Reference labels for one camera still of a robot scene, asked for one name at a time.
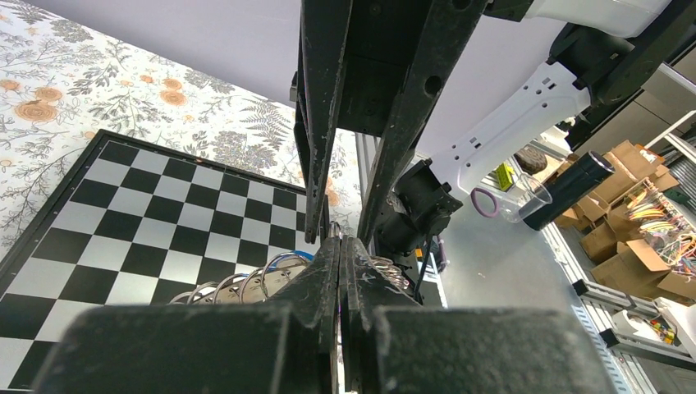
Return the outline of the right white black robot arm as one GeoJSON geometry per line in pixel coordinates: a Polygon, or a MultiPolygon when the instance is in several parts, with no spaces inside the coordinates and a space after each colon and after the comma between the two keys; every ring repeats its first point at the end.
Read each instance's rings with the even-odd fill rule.
{"type": "Polygon", "coordinates": [[[404,254],[545,130],[639,89],[695,21],[692,1],[304,1],[295,143],[315,242],[338,129],[378,137],[357,235],[404,254]],[[498,108],[409,167],[481,18],[563,21],[548,58],[498,108]]]}

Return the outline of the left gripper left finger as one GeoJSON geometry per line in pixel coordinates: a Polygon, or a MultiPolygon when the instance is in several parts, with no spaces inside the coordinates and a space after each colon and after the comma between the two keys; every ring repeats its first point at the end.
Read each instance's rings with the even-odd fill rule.
{"type": "Polygon", "coordinates": [[[49,352],[36,393],[334,393],[340,241],[269,300],[90,309],[49,352]]]}

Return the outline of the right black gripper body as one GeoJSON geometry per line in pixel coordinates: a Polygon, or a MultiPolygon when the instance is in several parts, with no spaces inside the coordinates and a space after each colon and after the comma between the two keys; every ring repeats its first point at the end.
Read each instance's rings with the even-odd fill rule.
{"type": "Polygon", "coordinates": [[[381,136],[432,1],[352,1],[337,128],[381,136]]]}

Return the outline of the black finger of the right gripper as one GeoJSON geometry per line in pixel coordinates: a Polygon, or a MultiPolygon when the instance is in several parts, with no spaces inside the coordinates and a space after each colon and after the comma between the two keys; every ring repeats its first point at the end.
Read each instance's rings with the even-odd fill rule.
{"type": "Polygon", "coordinates": [[[374,156],[357,230],[363,243],[371,241],[381,206],[487,4],[484,0],[431,2],[413,61],[393,101],[374,156]]]}
{"type": "Polygon", "coordinates": [[[318,237],[345,76],[352,1],[300,3],[295,142],[306,188],[305,241],[318,237]]]}

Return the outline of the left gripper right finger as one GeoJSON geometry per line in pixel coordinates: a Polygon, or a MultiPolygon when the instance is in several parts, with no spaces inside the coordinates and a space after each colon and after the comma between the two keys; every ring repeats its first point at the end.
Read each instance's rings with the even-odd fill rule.
{"type": "Polygon", "coordinates": [[[357,393],[612,393],[577,319],[554,310],[424,307],[341,243],[341,335],[357,393]]]}

